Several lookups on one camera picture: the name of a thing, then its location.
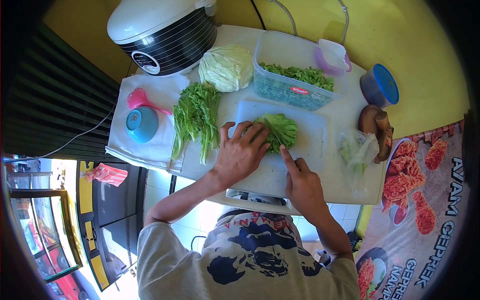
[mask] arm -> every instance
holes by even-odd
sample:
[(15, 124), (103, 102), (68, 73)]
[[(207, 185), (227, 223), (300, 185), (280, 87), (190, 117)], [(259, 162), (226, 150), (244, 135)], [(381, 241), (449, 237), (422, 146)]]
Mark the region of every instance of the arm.
[(320, 242), (332, 261), (336, 258), (353, 261), (348, 236), (328, 211), (317, 173), (310, 171), (303, 158), (294, 161), (285, 146), (281, 145), (280, 151), (288, 169), (285, 194), (307, 221), (317, 227)]
[[(262, 123), (253, 125), (246, 121), (238, 124), (232, 137), (228, 129), (235, 122), (227, 122), (220, 128), (220, 150), (214, 167), (192, 185), (157, 202), (147, 213), (145, 226), (153, 222), (174, 223), (184, 217), (201, 201), (247, 178), (258, 168), (260, 160), (270, 147), (263, 144), (268, 135)], [(258, 132), (261, 133), (252, 141)]]

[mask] rice cooker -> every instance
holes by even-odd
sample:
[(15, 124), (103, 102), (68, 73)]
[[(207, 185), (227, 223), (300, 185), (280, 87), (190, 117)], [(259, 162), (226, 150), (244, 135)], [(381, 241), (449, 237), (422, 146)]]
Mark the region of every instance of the rice cooker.
[(107, 32), (146, 74), (186, 74), (215, 43), (215, 12), (216, 0), (123, 0)]

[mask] finger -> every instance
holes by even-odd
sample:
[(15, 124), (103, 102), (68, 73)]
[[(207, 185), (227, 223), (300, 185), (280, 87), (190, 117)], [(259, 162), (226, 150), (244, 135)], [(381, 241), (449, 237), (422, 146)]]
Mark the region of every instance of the finger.
[(302, 157), (297, 158), (295, 160), (295, 165), (299, 168), (301, 172), (310, 172), (310, 168), (308, 167), (307, 163), (305, 162), (305, 159)]
[(258, 149), (257, 156), (255, 158), (255, 163), (257, 166), (260, 164), (260, 161), (265, 156), (265, 153), (267, 152), (268, 148), (270, 148), (270, 143), (266, 143), (265, 145), (262, 145)]
[(292, 156), (290, 155), (290, 152), (288, 152), (288, 149), (285, 147), (285, 145), (280, 145), (280, 153), (283, 158), (283, 162), (285, 163), (285, 166), (287, 166), (287, 170), (290, 173), (291, 176), (296, 176), (297, 174), (300, 173), (299, 168), (297, 165), (295, 165), (295, 162), (293, 161)]
[(232, 135), (232, 139), (235, 139), (235, 140), (240, 139), (245, 128), (248, 128), (252, 125), (253, 125), (253, 122), (250, 122), (250, 121), (244, 121), (242, 123), (239, 123), (235, 129), (235, 132)]
[(222, 127), (220, 127), (220, 141), (226, 142), (230, 138), (228, 137), (228, 129), (235, 126), (235, 122), (227, 122)]
[(252, 146), (256, 148), (260, 148), (260, 146), (265, 142), (267, 139), (267, 136), (269, 134), (270, 130), (268, 128), (264, 128), (262, 132), (255, 138), (255, 140), (252, 142)]
[(257, 133), (260, 132), (260, 130), (262, 130), (263, 127), (264, 127), (263, 123), (255, 123), (253, 126), (250, 126), (248, 128), (247, 132), (245, 132), (245, 134), (243, 135), (243, 138), (250, 143), (253, 137), (256, 136)]
[(293, 182), (292, 182), (292, 176), (290, 175), (290, 172), (287, 172), (287, 186), (285, 187), (285, 194), (287, 197), (290, 197), (293, 189)]

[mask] tile floor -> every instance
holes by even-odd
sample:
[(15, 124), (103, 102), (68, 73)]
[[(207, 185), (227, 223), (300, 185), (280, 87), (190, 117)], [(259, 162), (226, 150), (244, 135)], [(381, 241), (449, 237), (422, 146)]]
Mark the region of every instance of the tile floor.
[[(168, 196), (170, 190), (171, 175), (165, 171), (148, 171), (147, 186), (145, 191), (144, 216), (148, 210), (160, 199)], [(177, 177), (175, 191), (178, 191), (194, 181)], [(180, 219), (172, 228), (179, 237), (183, 246), (190, 249), (194, 236), (206, 236), (211, 231), (217, 218), (225, 206), (210, 201), (203, 201), (185, 217)], [(360, 205), (354, 204), (328, 204), (330, 213), (342, 226), (345, 232), (353, 231), (360, 212)], [(305, 241), (319, 240), (315, 226), (308, 223), (302, 216), (292, 216), (297, 226), (301, 239)], [(201, 252), (205, 238), (196, 238), (193, 241), (193, 250)]]

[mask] poster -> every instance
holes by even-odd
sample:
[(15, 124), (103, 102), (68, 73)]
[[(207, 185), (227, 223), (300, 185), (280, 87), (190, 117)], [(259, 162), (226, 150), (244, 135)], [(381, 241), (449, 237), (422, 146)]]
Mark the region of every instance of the poster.
[(396, 139), (355, 264), (361, 299), (421, 299), (465, 220), (463, 121)]

